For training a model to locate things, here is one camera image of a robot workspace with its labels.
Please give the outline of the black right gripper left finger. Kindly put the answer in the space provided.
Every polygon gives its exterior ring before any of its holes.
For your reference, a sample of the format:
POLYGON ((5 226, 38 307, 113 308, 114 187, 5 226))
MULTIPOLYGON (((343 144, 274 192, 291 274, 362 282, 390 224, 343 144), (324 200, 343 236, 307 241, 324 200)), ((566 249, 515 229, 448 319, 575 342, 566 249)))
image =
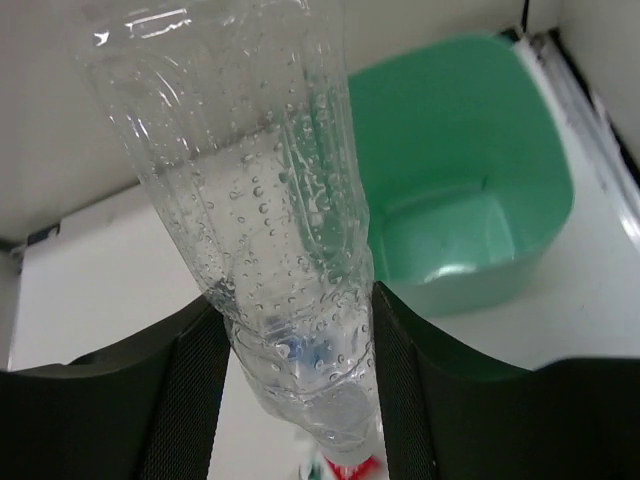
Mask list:
POLYGON ((69 364, 2 372, 2 478, 206 478, 229 354, 199 297, 69 364))

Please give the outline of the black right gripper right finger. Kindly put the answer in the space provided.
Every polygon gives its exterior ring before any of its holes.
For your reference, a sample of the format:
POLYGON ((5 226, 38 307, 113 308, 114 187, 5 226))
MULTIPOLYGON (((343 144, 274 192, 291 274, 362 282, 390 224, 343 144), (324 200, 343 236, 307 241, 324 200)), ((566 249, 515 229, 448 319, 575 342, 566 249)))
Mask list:
POLYGON ((393 479, 635 479, 639 363, 534 370, 485 355, 373 288, 376 376, 393 479))

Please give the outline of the clear unlabelled plastic bottle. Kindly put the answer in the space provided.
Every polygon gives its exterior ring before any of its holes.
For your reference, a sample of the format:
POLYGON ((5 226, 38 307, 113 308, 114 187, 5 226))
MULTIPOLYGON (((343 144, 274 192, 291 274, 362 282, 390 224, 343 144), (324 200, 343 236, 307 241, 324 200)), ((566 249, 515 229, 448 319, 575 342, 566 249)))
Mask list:
POLYGON ((373 259, 340 1, 73 1, 81 72, 270 415, 377 443, 373 259))

